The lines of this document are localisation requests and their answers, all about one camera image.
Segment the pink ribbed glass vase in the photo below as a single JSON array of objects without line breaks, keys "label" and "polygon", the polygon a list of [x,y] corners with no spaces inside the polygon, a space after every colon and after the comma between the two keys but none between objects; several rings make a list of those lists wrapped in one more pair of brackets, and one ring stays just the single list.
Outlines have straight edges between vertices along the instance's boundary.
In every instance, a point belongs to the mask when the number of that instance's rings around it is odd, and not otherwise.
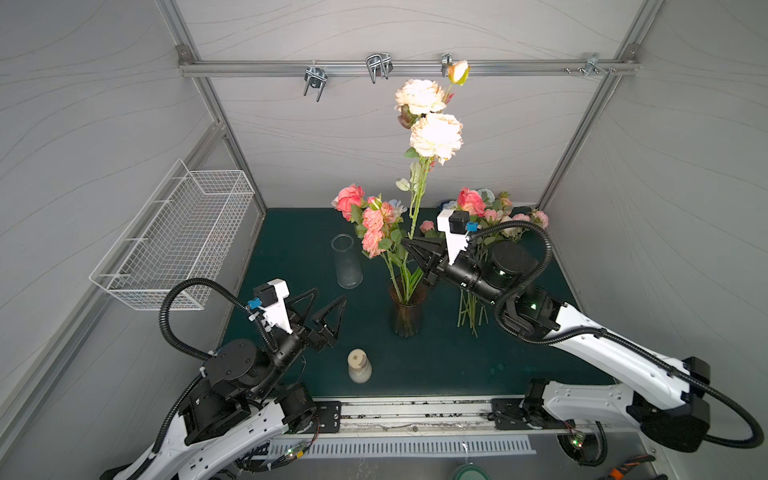
[{"label": "pink ribbed glass vase", "polygon": [[406,303],[399,300],[393,284],[389,287],[392,301],[389,313],[389,323],[393,332],[403,338],[413,337],[419,333],[423,320],[423,303],[427,299],[427,288],[419,283]]}]

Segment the pink carnation spray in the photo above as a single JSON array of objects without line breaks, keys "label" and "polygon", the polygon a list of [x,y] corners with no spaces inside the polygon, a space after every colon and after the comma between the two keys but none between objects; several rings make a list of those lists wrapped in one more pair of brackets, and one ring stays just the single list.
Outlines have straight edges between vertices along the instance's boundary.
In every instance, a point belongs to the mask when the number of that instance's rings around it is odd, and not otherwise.
[{"label": "pink carnation spray", "polygon": [[408,286],[411,274],[406,265],[407,253],[401,245],[405,238],[402,228],[404,215],[395,216],[389,201],[380,197],[368,197],[363,202],[358,227],[362,232],[362,249],[365,256],[369,259],[384,259],[399,300],[406,303],[412,295],[412,287]]}]

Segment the white rose stem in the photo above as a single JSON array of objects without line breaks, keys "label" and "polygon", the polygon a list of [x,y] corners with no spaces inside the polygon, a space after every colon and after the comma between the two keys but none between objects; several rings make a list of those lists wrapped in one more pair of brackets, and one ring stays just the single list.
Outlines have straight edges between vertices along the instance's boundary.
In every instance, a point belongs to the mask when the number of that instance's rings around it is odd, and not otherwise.
[{"label": "white rose stem", "polygon": [[405,206],[400,200],[390,200],[389,205],[392,207],[392,212],[395,216],[402,216],[408,211],[408,207]]}]

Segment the large pink rose stem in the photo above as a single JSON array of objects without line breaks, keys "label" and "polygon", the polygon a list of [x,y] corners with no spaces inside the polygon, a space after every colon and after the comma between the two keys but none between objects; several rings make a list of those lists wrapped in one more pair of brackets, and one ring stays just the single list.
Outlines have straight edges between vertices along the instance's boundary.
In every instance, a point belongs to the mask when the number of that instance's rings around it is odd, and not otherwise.
[{"label": "large pink rose stem", "polygon": [[332,200],[332,207],[340,212],[343,218],[347,221],[351,220],[352,207],[361,207],[364,200],[364,190],[361,186],[352,184],[339,191],[336,197]]}]

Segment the tall peach peony stem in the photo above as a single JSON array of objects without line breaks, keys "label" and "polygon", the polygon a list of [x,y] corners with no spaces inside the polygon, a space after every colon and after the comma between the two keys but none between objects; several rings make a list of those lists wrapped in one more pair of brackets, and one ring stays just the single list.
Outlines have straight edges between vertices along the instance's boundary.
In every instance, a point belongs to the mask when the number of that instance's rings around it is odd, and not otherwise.
[{"label": "tall peach peony stem", "polygon": [[394,94],[398,120],[410,132],[405,152],[411,160],[409,176],[396,181],[397,188],[410,195],[409,239],[416,233],[429,173],[435,165],[451,160],[463,145],[463,125],[446,108],[454,96],[452,89],[468,80],[470,64],[465,60],[451,63],[444,74],[447,87],[434,80],[409,79]]}]

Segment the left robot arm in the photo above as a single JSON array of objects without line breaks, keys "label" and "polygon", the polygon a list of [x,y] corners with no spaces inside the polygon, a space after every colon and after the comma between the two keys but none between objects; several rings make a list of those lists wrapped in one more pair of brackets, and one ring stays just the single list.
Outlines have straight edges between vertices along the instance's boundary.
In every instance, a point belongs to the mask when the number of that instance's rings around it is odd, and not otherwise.
[{"label": "left robot arm", "polygon": [[[207,287],[255,325],[264,344],[232,340],[204,352],[172,331],[177,296]],[[152,445],[133,463],[102,473],[104,479],[215,479],[231,464],[251,472],[287,466],[305,455],[321,433],[339,429],[340,407],[314,401],[306,386],[284,375],[306,349],[321,351],[339,338],[329,315],[342,317],[340,296],[315,310],[317,289],[291,295],[285,281],[258,286],[246,303],[219,283],[191,278],[172,287],[159,310],[159,328],[173,348],[201,361],[199,372],[173,403]]]}]

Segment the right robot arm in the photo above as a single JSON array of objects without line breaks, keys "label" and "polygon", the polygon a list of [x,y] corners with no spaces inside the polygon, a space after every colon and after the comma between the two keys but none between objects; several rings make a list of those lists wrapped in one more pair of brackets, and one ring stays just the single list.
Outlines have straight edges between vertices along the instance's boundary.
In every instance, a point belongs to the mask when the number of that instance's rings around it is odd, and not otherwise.
[{"label": "right robot arm", "polygon": [[553,300],[534,281],[553,258],[547,231],[521,218],[480,228],[463,211],[445,210],[438,236],[381,239],[417,264],[420,282],[448,281],[494,309],[501,330],[529,345],[555,347],[612,376],[613,386],[536,380],[518,408],[530,424],[590,420],[638,429],[672,450],[704,443],[754,449],[765,439],[758,420],[712,387],[709,365],[648,350],[574,306]]}]

